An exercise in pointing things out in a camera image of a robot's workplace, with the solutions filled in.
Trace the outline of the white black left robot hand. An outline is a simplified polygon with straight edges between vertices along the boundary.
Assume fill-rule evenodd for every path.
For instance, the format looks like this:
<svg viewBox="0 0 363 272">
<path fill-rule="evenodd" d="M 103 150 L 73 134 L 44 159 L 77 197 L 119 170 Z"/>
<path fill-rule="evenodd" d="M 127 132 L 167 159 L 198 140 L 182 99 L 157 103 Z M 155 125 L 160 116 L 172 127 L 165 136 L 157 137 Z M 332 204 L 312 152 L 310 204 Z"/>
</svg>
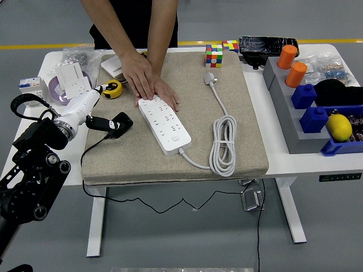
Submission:
<svg viewBox="0 0 363 272">
<path fill-rule="evenodd" d="M 120 113 L 113 120 L 90 116 L 106 86 L 105 84 L 97 86 L 71 99 L 63 109 L 61 116 L 54 119 L 54 124 L 67 131 L 69 138 L 75 137 L 78 127 L 84 123 L 89 129 L 98 131 L 129 129 L 133 125 L 133 121 L 125 113 Z"/>
</svg>

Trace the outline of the person's right hand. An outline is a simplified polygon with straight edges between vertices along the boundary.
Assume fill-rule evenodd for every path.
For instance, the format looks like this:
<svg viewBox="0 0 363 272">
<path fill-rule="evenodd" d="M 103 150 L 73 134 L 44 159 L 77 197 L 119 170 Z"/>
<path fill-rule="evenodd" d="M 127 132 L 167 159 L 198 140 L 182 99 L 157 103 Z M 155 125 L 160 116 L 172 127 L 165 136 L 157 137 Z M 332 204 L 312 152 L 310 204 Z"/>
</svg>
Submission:
<svg viewBox="0 0 363 272">
<path fill-rule="evenodd" d="M 123 76 L 136 98 L 150 100 L 154 97 L 151 64 L 136 51 L 119 57 Z"/>
</svg>

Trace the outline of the person's left hand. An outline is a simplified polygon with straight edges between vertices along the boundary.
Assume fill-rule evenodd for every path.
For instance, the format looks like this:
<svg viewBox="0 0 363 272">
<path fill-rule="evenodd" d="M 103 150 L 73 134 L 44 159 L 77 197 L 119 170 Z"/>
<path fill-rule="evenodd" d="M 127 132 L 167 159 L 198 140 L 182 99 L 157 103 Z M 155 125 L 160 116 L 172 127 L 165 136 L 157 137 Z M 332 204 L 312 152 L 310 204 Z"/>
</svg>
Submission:
<svg viewBox="0 0 363 272">
<path fill-rule="evenodd" d="M 154 92 L 168 105 L 174 112 L 179 111 L 179 98 L 176 92 L 159 75 L 153 75 Z"/>
</svg>

